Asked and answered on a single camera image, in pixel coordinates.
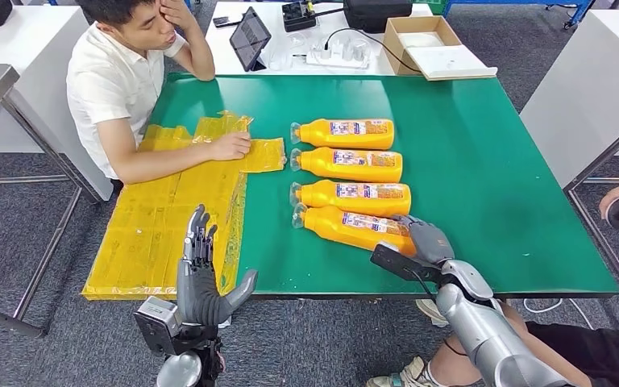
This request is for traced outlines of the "seated person's right hand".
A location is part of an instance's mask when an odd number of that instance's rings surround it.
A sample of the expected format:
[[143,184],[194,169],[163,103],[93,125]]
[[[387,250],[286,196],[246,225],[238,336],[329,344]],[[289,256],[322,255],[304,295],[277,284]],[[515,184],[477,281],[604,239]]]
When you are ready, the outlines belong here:
[[225,134],[210,144],[212,160],[239,160],[251,150],[251,136],[247,132]]

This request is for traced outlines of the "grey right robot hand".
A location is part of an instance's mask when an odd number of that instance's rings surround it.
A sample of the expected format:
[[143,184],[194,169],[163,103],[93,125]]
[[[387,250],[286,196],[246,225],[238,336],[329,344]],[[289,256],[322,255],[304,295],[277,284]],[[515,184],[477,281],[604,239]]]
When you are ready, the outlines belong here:
[[409,231],[415,252],[406,253],[406,256],[436,265],[441,265],[444,261],[455,258],[454,250],[447,236],[433,223],[428,223],[412,215],[396,214],[392,216],[392,219]]

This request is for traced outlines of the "seated person's left hand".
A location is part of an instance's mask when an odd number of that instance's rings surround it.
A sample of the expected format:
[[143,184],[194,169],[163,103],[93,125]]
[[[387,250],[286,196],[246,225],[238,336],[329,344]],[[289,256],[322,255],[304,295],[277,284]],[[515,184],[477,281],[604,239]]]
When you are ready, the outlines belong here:
[[197,21],[182,0],[159,0],[160,14],[171,24],[183,31],[190,31],[197,26]]

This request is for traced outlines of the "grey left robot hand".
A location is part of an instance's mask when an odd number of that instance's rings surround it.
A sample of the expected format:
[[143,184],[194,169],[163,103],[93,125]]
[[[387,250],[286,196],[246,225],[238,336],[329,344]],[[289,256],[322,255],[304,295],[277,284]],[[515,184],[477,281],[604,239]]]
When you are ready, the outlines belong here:
[[214,270],[214,234],[218,227],[210,227],[209,220],[209,213],[200,204],[187,223],[177,269],[177,308],[183,323],[217,327],[253,294],[258,272],[247,270],[233,290],[219,293]]

